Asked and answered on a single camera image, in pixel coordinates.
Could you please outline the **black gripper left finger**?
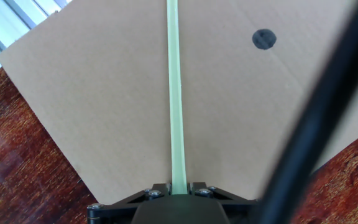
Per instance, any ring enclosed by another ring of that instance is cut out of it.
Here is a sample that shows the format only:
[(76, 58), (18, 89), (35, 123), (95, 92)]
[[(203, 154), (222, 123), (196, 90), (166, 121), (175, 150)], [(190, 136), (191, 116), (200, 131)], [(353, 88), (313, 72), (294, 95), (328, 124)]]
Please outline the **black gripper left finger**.
[(172, 194), (171, 184), (153, 184), (114, 204), (93, 203), (87, 206), (87, 224), (130, 223), (140, 205)]

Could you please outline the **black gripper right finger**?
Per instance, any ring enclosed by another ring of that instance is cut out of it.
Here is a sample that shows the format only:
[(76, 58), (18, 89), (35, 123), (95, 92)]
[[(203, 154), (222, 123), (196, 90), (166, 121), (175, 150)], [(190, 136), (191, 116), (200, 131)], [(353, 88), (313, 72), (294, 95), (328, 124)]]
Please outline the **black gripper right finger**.
[(219, 202), (230, 223), (250, 223), (250, 214), (258, 205), (258, 200), (247, 200), (215, 186), (207, 186), (205, 182), (190, 183), (190, 195), (207, 197)]

